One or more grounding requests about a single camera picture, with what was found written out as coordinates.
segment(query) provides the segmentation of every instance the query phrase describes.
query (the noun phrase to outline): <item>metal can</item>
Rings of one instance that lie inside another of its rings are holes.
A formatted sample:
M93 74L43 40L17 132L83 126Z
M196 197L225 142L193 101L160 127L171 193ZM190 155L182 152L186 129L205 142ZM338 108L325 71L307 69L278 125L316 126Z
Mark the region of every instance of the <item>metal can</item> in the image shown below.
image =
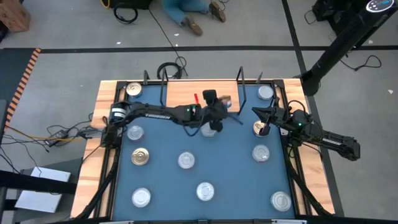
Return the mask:
M144 138L144 130L142 127L134 125L127 132L127 137L132 141L139 141Z
M197 196L204 202L211 200L214 196L214 187L208 182L200 183L197 187Z
M148 162L149 160L149 152L147 149L138 148L134 150L131 154L131 161L135 165L141 166Z
M150 202L150 192L143 187L138 188L132 193L131 200L136 207L143 208Z
M210 123L207 122L200 128L201 133L203 134L204 137L213 137L217 131L216 130L211 130L210 129Z
M183 152L178 157L178 164L183 169L192 168L195 165L195 157L190 152Z
M292 206L292 201L287 193L276 192L271 196L271 204L276 210L286 212Z
M269 149L265 145L257 145L251 152L253 159L257 162L265 162L269 158Z
M265 125L266 125L266 124L264 124L264 123L261 122L260 120L254 122L254 125L253 125L253 133L254 133L254 135L257 136L257 137L259 137L259 138L265 137L265 136L261 136L261 135L260 135L260 130L261 130L262 128L264 128Z
M126 87L126 93L131 96L138 98L142 94L142 86L140 83L130 83Z
M259 88L257 93L262 100L270 100L274 96L274 90L269 85L264 85Z

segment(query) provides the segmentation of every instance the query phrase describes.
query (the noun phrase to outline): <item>white label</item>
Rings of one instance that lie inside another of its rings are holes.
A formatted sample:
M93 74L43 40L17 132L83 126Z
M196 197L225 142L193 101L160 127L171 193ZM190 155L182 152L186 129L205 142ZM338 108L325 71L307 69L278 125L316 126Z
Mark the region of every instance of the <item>white label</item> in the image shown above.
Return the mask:
M120 113L126 113L126 110L125 109L122 109L122 108L112 108L112 112L120 112Z
M126 115L122 114L122 113L115 113L115 114L113 114L113 116L118 116L120 118L125 118L126 117Z
M148 118L170 119L170 116L163 115L145 114L145 116Z
M336 144L336 145L341 145L341 143L338 143L338 142L335 142L335 141L332 141L332 140L329 140L329 139L322 139L322 141L325 141L325 142L328 142L328 143L332 143L332 144Z

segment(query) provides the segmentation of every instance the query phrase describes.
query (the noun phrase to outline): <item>shoe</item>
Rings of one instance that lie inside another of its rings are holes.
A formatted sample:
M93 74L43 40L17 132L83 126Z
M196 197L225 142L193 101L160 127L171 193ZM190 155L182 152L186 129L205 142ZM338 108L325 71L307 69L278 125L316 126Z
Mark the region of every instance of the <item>shoe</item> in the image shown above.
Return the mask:
M211 15L217 17L221 22L225 22L225 13L220 9L220 6L217 4L217 2L211 2L209 5L209 10L211 12Z
M192 17L187 17L185 21L194 34L202 35L203 31L201 30L200 26L195 23Z

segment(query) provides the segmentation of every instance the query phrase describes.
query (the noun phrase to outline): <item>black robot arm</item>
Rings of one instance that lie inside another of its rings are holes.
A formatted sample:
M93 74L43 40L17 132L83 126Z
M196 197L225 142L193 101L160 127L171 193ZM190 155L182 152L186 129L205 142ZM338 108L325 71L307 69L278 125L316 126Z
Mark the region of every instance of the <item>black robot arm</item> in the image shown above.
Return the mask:
M101 145L118 147L120 145L118 141L119 129L140 117L166 119L190 128L200 128L204 124L210 123L212 130L220 132L223 129L221 120L228 117L226 102L217 98L215 90L203 91L203 97L207 103L204 108L201 108L199 104L171 108L140 102L123 101L114 103L111 106L109 122L105 120L106 127L102 133Z
M268 134L269 124L272 123L289 132L289 143L293 146L300 146L301 143L308 142L336 151L351 161L360 158L360 145L354 138L323 130L316 122L312 123L312 117L305 111L296 110L290 114L289 109L275 106L252 108L252 110L258 115L261 122L266 124L260 131L260 135Z

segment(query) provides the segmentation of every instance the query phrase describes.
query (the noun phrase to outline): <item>gray floor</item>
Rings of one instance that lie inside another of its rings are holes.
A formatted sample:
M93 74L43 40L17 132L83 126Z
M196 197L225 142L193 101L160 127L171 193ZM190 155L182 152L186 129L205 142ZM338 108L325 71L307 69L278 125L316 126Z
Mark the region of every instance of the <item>gray floor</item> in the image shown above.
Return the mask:
M330 27L322 22L308 25L303 19L303 14L315 1L288 2L300 45L329 45ZM32 14L30 31L8 35L0 47L169 46L148 11L140 11L134 25L124 26L97 0L30 0L24 6ZM160 10L159 3L151 5L151 9L174 45L292 45L281 1L231 0L226 6L225 24L195 15L204 30L202 37L195 37L174 24ZM397 19L398 14L371 37L373 45L398 44ZM307 68L320 54L322 52L303 52ZM382 68L353 72L339 63L323 79L315 99L325 129L355 136L361 143L362 158L357 162L331 153L346 216L398 220L398 210L394 206L398 201L395 190L398 184L397 120L393 117L398 107L398 90L395 89L398 52L353 52L344 61L352 66L360 65L371 54L382 60ZM180 55L188 61L189 78L233 78L241 65L245 76L252 78L261 72L264 78L288 78L300 71L294 51L203 51L180 52ZM155 78L157 67L173 62L175 57L173 52L41 54L11 126L32 135L46 136L45 128L51 124L71 126L86 120L93 111L100 80L141 78L144 69ZM3 148L18 169L34 166L23 146ZM81 158L84 148L84 141L74 142L51 148L50 153L46 153L35 144L29 145L29 151L40 166ZM10 170L3 162L0 169ZM3 223L10 223L10 217L11 214L7 214ZM63 213L29 223L64 217Z

